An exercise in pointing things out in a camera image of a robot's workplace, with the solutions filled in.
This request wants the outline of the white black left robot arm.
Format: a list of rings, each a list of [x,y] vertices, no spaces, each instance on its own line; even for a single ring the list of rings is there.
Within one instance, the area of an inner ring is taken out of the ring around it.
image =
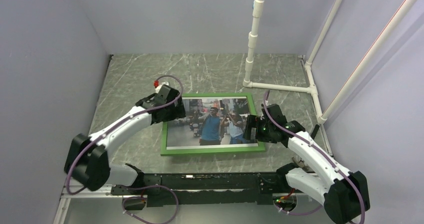
[[[144,187],[144,172],[131,165],[113,165],[113,154],[130,137],[153,124],[185,117],[179,90],[161,83],[155,92],[133,106],[104,129],[90,135],[76,135],[70,145],[64,171],[65,184],[74,179],[83,188],[97,191],[104,185],[122,185],[131,194]]]

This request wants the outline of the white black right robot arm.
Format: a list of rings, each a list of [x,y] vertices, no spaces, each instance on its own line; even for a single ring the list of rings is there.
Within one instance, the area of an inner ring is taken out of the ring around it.
[[[299,190],[317,201],[335,224],[352,224],[355,218],[365,222],[370,209],[365,175],[351,172],[326,153],[297,121],[287,121],[277,104],[262,107],[262,116],[248,115],[244,135],[268,143],[281,143],[295,152],[315,172],[308,174],[296,164],[276,171],[275,184],[282,191]]]

